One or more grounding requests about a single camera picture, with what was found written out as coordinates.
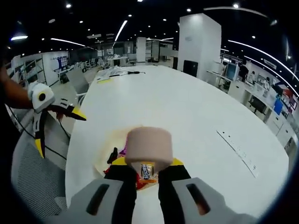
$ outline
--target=white tabletop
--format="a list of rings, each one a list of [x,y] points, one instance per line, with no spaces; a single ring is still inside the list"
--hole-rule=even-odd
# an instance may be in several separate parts
[[[288,156],[270,129],[219,89],[164,66],[136,66],[146,74],[92,83],[76,121],[66,163],[66,201],[96,178],[94,157],[107,135],[130,126],[155,126],[172,134],[173,154],[237,213],[259,217],[273,202],[288,172]],[[257,166],[255,178],[217,133],[229,130]],[[158,185],[138,191],[133,223],[164,223]]]

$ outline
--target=white table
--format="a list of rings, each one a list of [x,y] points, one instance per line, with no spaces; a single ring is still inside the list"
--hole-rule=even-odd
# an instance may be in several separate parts
[[[136,66],[146,74],[93,82],[76,121],[66,163],[66,201],[95,179],[93,161],[115,129],[155,126],[172,134],[173,153],[191,177],[199,177],[237,213],[255,217],[268,208],[288,173],[288,156],[268,127],[219,89],[164,66]],[[229,130],[257,166],[255,178],[216,132]],[[158,185],[138,191],[133,223],[164,223]]]

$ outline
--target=candy wrapper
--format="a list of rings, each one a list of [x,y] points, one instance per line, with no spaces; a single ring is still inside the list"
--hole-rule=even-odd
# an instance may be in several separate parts
[[[154,174],[153,164],[141,164],[140,183],[157,183],[158,175]]]

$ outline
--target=white wall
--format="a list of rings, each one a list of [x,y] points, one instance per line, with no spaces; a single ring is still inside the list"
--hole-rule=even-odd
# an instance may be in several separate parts
[[[53,59],[57,57],[68,56],[67,51],[43,53],[43,70],[46,76],[47,85],[52,85],[58,81],[58,75],[52,69]]]
[[[146,38],[138,37],[136,45],[137,62],[145,62]]]
[[[221,25],[205,14],[180,18],[178,70],[183,70],[184,60],[198,62],[197,78],[207,81],[213,61],[219,60]]]

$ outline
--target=white column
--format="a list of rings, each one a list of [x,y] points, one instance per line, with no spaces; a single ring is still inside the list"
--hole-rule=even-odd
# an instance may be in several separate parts
[[[136,58],[137,62],[145,62],[145,49],[146,49],[146,38],[138,37],[136,45]]]
[[[197,78],[208,81],[207,70],[213,61],[219,62],[221,25],[205,14],[180,18],[178,70],[183,71],[184,60],[198,63]]]

